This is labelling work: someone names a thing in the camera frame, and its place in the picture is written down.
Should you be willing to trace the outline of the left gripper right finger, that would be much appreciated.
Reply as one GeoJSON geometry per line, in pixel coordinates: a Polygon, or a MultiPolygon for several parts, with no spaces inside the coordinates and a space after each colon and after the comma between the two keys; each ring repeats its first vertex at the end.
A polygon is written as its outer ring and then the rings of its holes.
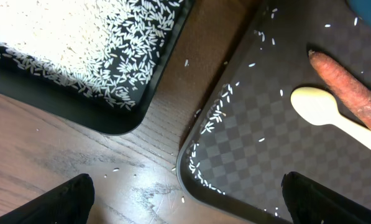
{"type": "Polygon", "coordinates": [[[285,205],[294,223],[371,224],[371,210],[297,172],[281,182],[285,205]]]}

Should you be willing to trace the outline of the dark blue plate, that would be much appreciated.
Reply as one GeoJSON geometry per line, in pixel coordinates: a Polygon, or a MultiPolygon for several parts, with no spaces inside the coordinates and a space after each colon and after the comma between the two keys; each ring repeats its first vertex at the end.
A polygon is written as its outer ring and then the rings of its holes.
{"type": "Polygon", "coordinates": [[[371,27],[371,0],[347,0],[350,9],[371,27]]]}

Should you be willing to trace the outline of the pile of white rice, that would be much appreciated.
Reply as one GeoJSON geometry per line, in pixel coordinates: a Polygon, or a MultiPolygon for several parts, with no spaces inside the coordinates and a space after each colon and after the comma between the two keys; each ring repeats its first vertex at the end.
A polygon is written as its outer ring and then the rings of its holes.
{"type": "Polygon", "coordinates": [[[131,110],[184,1],[0,1],[0,62],[131,110]]]}

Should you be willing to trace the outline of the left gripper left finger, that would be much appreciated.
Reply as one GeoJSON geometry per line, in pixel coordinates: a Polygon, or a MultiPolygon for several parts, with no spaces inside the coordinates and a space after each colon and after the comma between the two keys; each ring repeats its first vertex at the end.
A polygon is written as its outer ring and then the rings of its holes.
{"type": "Polygon", "coordinates": [[[0,224],[86,224],[94,204],[93,180],[80,174],[0,217],[0,224]]]}

